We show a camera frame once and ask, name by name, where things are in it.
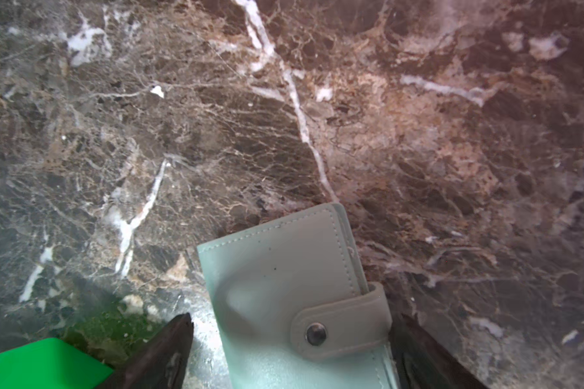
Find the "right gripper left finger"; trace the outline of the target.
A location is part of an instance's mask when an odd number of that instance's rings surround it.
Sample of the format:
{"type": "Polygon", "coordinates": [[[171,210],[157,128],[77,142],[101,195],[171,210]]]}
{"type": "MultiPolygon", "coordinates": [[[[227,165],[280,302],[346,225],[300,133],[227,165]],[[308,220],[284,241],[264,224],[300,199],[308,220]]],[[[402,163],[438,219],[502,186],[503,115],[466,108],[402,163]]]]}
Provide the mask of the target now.
{"type": "Polygon", "coordinates": [[[191,315],[186,313],[174,317],[97,388],[182,388],[193,339],[191,315]]]}

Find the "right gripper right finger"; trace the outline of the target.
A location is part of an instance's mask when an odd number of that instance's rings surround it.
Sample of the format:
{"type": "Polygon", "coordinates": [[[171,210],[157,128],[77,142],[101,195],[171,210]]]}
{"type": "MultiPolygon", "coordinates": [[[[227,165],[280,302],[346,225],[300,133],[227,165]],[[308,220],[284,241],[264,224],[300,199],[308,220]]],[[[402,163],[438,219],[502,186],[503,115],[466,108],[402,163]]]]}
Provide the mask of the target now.
{"type": "Polygon", "coordinates": [[[393,314],[391,352],[400,388],[487,389],[410,316],[393,314]]]}

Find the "green plastic card tray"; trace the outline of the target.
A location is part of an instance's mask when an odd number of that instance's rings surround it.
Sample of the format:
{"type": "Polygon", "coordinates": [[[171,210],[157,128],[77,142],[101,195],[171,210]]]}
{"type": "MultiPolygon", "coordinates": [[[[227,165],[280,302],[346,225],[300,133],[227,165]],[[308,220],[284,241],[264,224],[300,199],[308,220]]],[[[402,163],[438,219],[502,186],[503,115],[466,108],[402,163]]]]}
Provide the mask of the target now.
{"type": "Polygon", "coordinates": [[[94,388],[113,370],[50,338],[0,353],[0,388],[94,388]]]}

